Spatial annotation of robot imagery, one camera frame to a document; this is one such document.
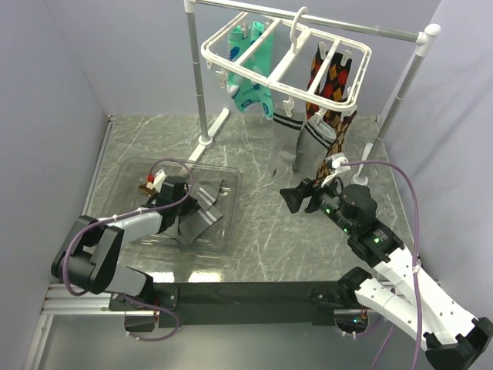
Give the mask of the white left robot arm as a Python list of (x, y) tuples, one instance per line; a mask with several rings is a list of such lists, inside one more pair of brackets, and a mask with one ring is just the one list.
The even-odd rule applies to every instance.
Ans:
[(121, 265), (120, 252), (133, 241), (176, 226), (179, 216), (196, 206), (193, 185), (192, 180), (172, 178), (134, 211), (101, 219), (79, 217), (52, 262), (51, 275), (75, 296), (112, 292), (125, 295), (135, 309), (148, 308), (155, 301), (153, 278)]

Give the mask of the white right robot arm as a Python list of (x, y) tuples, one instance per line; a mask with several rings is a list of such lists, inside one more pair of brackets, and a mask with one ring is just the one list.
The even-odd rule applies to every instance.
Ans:
[(354, 254), (395, 287), (391, 292), (365, 270), (340, 279), (338, 298), (354, 308), (371, 308), (416, 340), (435, 369), (468, 369), (492, 340), (492, 322), (457, 304), (428, 273), (412, 264), (411, 251), (377, 219), (377, 202), (368, 187), (343, 185), (340, 177), (323, 184), (303, 180), (280, 195), (291, 213), (309, 199), (306, 213), (321, 211), (347, 236)]

